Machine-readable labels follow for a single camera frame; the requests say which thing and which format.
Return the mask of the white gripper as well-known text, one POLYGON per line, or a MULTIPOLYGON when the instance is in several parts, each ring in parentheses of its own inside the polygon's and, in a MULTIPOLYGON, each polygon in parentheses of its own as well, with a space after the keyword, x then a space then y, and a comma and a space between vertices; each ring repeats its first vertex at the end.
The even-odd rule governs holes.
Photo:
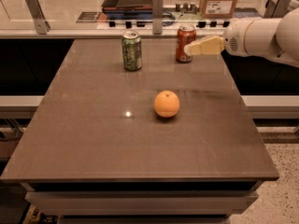
POLYGON ((195 40, 184 47, 187 55, 217 55, 224 50, 234 56, 246 57, 245 34, 249 27, 249 20, 231 20, 229 26, 223 32, 223 38, 217 35, 208 35, 195 40))

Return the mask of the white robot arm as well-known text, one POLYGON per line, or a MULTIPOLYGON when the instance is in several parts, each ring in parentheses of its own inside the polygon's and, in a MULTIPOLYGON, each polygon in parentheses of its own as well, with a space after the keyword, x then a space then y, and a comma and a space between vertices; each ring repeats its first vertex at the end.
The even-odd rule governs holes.
POLYGON ((208 35, 184 47, 188 55, 216 55, 226 50, 240 57, 257 56, 299 67, 299 9, 283 18, 234 19, 222 36, 208 35))

